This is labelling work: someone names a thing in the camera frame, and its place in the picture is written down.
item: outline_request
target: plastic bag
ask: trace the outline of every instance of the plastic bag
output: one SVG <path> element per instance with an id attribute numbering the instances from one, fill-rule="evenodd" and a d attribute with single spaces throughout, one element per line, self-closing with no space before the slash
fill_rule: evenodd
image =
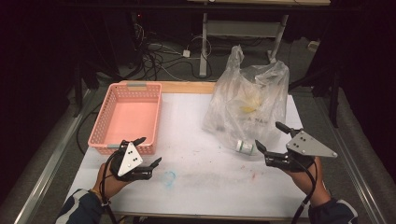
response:
<path id="1" fill-rule="evenodd" d="M 231 149 L 253 155 L 255 141 L 277 143 L 276 121 L 285 122 L 289 68 L 277 61 L 240 68 L 244 54 L 233 47 L 226 69 L 215 85 L 203 129 Z"/>

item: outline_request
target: plastic basket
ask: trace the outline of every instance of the plastic basket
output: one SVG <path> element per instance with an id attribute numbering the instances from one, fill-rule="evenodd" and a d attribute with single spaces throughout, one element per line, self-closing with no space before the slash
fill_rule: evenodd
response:
<path id="1" fill-rule="evenodd" d="M 122 82 L 108 87 L 88 140 L 90 147 L 110 155 L 122 140 L 146 137 L 136 147 L 141 155 L 155 153 L 162 102 L 161 83 Z"/>

